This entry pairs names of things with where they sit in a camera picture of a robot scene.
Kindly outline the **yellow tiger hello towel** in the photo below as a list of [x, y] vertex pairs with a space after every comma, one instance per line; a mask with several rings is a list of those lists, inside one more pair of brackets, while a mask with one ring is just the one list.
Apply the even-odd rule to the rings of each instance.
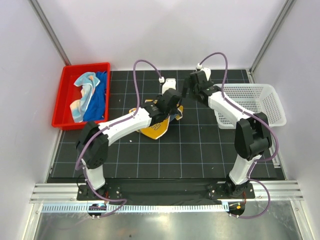
[[136, 132], [147, 136], [153, 140], [157, 140], [162, 137], [168, 130], [170, 122], [173, 120], [179, 121], [183, 118], [184, 107], [177, 105], [177, 113], [171, 114], [170, 117], [166, 118], [160, 123], [156, 123], [146, 128], [137, 130]]

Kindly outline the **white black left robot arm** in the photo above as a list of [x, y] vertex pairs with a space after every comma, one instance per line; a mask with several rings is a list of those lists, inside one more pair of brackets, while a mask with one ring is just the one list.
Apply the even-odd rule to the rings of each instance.
[[101, 200], [106, 194], [103, 164], [108, 158], [109, 147], [122, 137], [135, 131], [153, 127], [179, 113], [182, 99], [179, 91], [169, 88], [155, 100], [147, 101], [135, 111], [114, 120], [96, 124], [87, 122], [76, 143], [78, 160], [75, 169], [83, 170], [89, 185], [88, 194]]

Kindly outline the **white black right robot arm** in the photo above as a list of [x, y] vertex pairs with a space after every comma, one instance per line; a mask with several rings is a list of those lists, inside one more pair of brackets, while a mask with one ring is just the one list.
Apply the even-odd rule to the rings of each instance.
[[226, 177], [224, 189], [230, 198], [237, 198], [248, 187], [255, 164], [272, 146], [268, 117], [240, 106], [208, 80], [204, 70], [192, 72], [184, 79], [182, 96], [197, 100], [222, 114], [235, 126], [234, 148], [237, 153], [233, 168]]

